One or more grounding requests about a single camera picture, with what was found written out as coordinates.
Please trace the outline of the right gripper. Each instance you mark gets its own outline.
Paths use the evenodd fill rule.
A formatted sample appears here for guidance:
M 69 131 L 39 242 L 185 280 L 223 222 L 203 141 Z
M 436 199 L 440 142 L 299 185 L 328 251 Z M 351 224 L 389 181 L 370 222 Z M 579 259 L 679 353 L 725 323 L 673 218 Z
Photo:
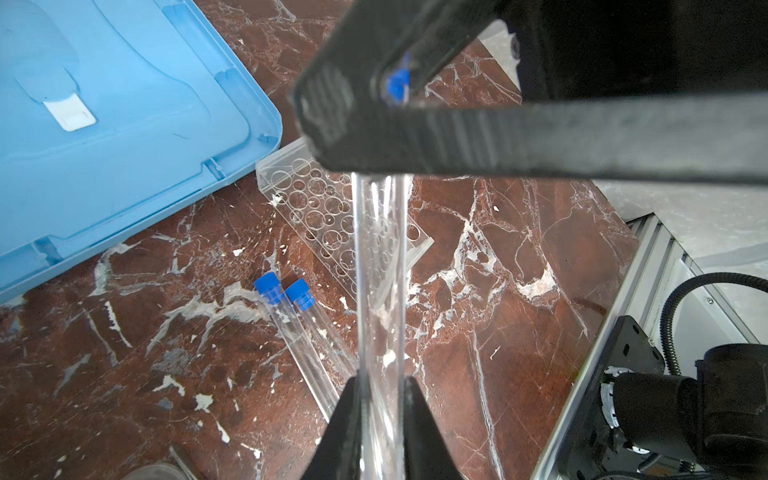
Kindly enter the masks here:
M 414 100 L 496 20 L 521 106 Z M 767 4 L 358 1 L 292 103 L 332 171 L 763 184 Z

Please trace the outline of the clear test tube rack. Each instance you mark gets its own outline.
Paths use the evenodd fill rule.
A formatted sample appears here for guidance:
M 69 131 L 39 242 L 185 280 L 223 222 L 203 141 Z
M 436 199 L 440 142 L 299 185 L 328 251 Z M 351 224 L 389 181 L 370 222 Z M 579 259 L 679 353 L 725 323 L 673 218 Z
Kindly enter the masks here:
M 300 138 L 258 161 L 255 166 L 259 190 L 277 209 L 300 239 L 344 290 L 357 294 L 353 186 L 348 173 L 325 170 Z M 405 302 L 407 284 L 399 266 L 412 268 L 432 246 L 433 239 L 407 221 L 405 238 L 394 222 L 366 218 L 364 225 L 374 234 L 366 239 L 364 268 L 372 310 L 384 312 Z

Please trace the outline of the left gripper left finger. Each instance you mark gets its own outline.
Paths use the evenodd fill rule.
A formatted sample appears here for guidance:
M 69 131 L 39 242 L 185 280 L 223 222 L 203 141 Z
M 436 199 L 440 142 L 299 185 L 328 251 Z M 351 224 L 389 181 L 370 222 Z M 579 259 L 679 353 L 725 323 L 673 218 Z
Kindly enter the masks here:
M 301 480 L 361 478 L 362 402 L 360 382 L 351 377 Z

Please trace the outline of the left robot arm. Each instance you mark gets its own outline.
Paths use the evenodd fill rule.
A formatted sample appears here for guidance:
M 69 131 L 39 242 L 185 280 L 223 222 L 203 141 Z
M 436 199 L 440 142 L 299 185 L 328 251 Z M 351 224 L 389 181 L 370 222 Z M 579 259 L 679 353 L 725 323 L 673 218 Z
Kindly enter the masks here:
M 564 479 L 767 479 L 767 345 L 726 344 L 696 377 L 663 360 L 631 316 L 619 317 L 555 447 Z M 347 382 L 301 479 L 362 479 L 356 377 Z M 415 379 L 406 380 L 405 479 L 463 479 Z M 703 472 L 650 475 L 648 451 Z

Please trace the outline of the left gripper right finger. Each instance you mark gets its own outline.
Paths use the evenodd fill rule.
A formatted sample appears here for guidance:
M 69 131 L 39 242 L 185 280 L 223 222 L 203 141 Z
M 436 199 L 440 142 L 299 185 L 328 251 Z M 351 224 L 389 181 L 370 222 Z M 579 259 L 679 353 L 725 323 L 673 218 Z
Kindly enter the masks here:
M 404 462 L 408 480 L 462 479 L 417 380 L 404 381 Z

